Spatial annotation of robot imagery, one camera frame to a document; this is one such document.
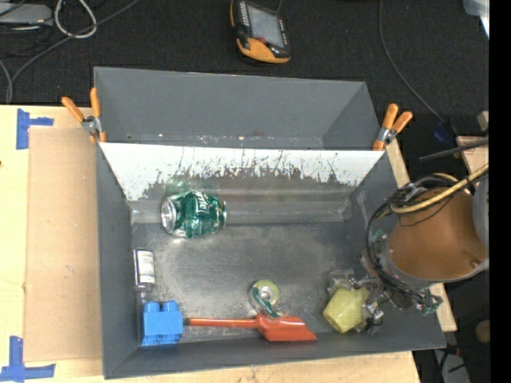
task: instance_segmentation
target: small glass bottle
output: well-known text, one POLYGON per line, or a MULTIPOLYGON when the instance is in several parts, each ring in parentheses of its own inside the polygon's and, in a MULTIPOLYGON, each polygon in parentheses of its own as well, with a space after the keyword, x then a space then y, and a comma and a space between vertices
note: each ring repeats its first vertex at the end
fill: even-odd
POLYGON ((147 250, 133 250, 135 263, 135 291, 141 305, 148 300, 148 294, 156 285, 153 253, 147 250))
POLYGON ((171 235, 194 239, 225 227, 225 202, 202 191, 183 191, 165 197, 161 222, 171 235))

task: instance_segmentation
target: gray metal surface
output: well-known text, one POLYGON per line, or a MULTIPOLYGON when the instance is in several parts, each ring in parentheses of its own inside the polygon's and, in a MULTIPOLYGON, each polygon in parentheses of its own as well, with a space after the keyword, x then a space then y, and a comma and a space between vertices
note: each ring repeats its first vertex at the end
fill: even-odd
MULTIPOLYGON (((378 131, 366 87, 360 83, 113 69, 96 70, 95 78, 109 141, 215 146, 218 142, 203 141, 203 135, 210 135, 239 148, 246 142, 241 144, 238 135, 248 134, 256 147, 270 143, 266 148, 274 144, 301 148, 304 143, 314 143, 317 149, 368 150, 378 131), (354 105, 358 112, 351 108, 354 105), (220 120, 210 118, 209 109, 220 120), (277 121, 271 118, 276 109, 281 111, 277 121), (215 136, 216 129, 225 135, 215 136)), ((134 217, 136 209, 125 198, 98 147, 104 375, 131 377, 443 347, 445 340, 436 315, 424 318, 413 310, 395 310, 387 303, 384 323, 374 336, 339 334, 322 316, 328 272, 349 267, 355 276, 364 275, 358 255, 365 247, 367 215, 395 188, 384 153, 363 182, 343 195, 349 201, 349 214, 343 219, 326 223, 232 223, 203 239, 175 239, 159 223, 134 217), (134 247, 155 254, 157 285, 153 298, 177 300, 185 317, 249 318, 254 312, 248 302, 248 288, 258 279, 269 278, 280 288, 280 309, 300 316, 319 340, 277 343, 265 341, 253 330, 186 327, 175 346, 141 348, 140 308, 130 252, 134 247)), ((156 194, 160 195, 158 189, 147 200, 157 199, 156 194)))
POLYGON ((473 224, 489 250, 489 176, 479 183, 473 196, 473 224))
POLYGON ((363 82, 96 67, 94 85, 111 142, 369 150, 379 130, 363 82))

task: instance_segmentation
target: device screen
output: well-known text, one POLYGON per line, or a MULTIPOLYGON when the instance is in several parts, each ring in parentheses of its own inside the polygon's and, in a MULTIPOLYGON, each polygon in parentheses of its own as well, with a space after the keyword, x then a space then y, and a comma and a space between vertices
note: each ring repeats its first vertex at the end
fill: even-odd
POLYGON ((253 37, 262 37, 272 45, 284 47, 277 18, 250 5, 247 5, 247 8, 253 37))

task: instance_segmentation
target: blue lego block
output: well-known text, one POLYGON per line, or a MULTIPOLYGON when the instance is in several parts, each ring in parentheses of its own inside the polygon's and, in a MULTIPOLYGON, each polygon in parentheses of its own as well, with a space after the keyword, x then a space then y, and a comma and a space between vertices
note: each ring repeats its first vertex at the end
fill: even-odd
POLYGON ((174 345, 183 335, 183 313, 175 301, 147 302, 141 322, 142 346, 174 345))

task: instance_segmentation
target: yellow sponge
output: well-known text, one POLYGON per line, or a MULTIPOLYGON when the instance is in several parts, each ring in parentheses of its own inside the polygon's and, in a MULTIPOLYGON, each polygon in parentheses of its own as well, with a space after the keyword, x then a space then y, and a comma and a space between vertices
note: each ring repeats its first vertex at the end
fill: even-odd
POLYGON ((369 296, 367 288, 338 288, 323 311, 323 316, 338 332, 344 334, 362 322, 362 304, 369 296))

